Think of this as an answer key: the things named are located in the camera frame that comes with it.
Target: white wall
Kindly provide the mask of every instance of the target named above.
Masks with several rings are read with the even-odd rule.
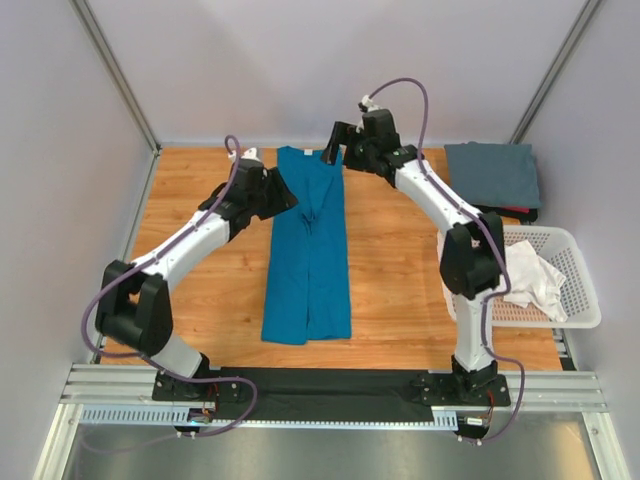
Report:
[[[428,141],[506,141],[584,0],[91,0],[163,142],[324,144],[398,76]],[[406,140],[413,87],[381,97]]]
[[[608,0],[526,138],[538,156],[541,223],[572,232],[603,313],[572,335],[604,387],[633,477],[640,477],[640,3]]]
[[[2,2],[0,65],[0,477],[21,480],[151,157],[69,2]]]

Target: plastic basket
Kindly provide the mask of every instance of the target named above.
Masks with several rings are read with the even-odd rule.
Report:
[[[505,246],[523,240],[529,240],[538,255],[567,277],[560,293],[562,308],[568,319],[566,322],[555,322],[531,304],[528,308],[521,308],[497,298],[493,302],[492,324],[496,327],[526,328],[593,328],[597,326],[602,318],[598,298],[582,253],[573,236],[562,228],[504,226]],[[447,309],[455,321],[451,292],[444,284],[442,288]]]

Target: black mount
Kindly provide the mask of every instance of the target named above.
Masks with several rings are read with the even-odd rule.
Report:
[[[505,258],[502,220],[493,212],[483,213],[479,219],[489,230],[500,256]],[[451,293],[473,300],[479,292],[497,288],[500,273],[489,242],[475,222],[457,224],[447,231],[440,275]]]
[[[202,361],[193,378],[218,378],[219,370],[209,369],[209,358],[200,354]],[[158,372],[151,398],[157,402],[215,402],[238,403],[248,400],[251,392],[243,383],[187,383]]]
[[[266,169],[262,162],[240,158],[233,184],[215,213],[229,222],[229,240],[251,223],[256,215],[260,220],[274,217],[297,205],[298,200],[285,184],[277,167]],[[226,183],[219,185],[198,206],[204,211],[211,208]]]
[[[114,260],[104,271],[102,287],[131,268],[131,264]],[[134,295],[139,295],[137,302]],[[95,325],[103,335],[152,357],[166,345],[173,330],[167,282],[159,274],[138,272],[100,300]]]
[[[498,364],[493,361],[481,370],[467,372],[455,357],[451,357],[451,373],[427,372],[418,375],[412,383],[420,389],[420,399],[429,406],[491,406],[491,395],[494,406],[511,405],[511,396],[504,375],[498,375]]]
[[[375,173],[395,188],[396,170],[415,160],[418,150],[413,145],[401,145],[400,135],[396,131],[393,115],[389,110],[364,113],[362,122],[362,132],[358,132],[355,125],[335,122],[331,138],[321,158],[325,163],[334,165],[340,145],[345,145],[346,168]]]

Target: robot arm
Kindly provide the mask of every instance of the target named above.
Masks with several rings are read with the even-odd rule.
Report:
[[[206,256],[246,228],[253,216],[264,220],[297,204],[278,169],[266,169],[257,149],[247,150],[236,161],[240,163],[233,184],[213,212],[209,210],[226,184],[216,188],[189,222],[162,245],[130,264],[112,262],[103,276],[104,287],[134,265],[156,259],[101,299],[96,328],[185,377],[208,374],[209,362],[173,331],[170,292]],[[181,241],[169,248],[178,238]]]
[[[485,224],[504,257],[502,221],[495,214],[482,214],[462,200],[426,160],[418,159],[413,145],[402,146],[389,110],[373,105],[368,97],[360,103],[359,125],[334,124],[323,152],[326,163],[335,163],[340,145],[346,146],[348,169],[375,173],[411,198],[445,235],[440,274],[454,294],[458,342],[452,358],[453,373],[467,391],[486,385],[497,376],[497,364],[482,341],[481,310],[484,299],[498,287],[500,268],[487,239],[462,211]],[[421,169],[424,161],[427,176]],[[484,325],[491,348],[491,324]]]

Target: wooden surface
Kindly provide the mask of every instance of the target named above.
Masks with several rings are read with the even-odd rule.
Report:
[[[444,150],[425,154],[447,181]],[[275,150],[264,151],[264,162],[276,164]],[[226,180],[229,167],[223,149],[165,149],[133,258],[181,227]],[[434,225],[379,177],[345,171],[344,181],[353,338],[305,346],[260,340],[272,221],[256,219],[196,267],[171,297],[175,329],[213,365],[450,367],[456,327],[442,295]],[[498,353],[520,359],[527,369],[561,369],[550,330],[498,328],[494,339]],[[124,351],[114,342],[107,349]]]

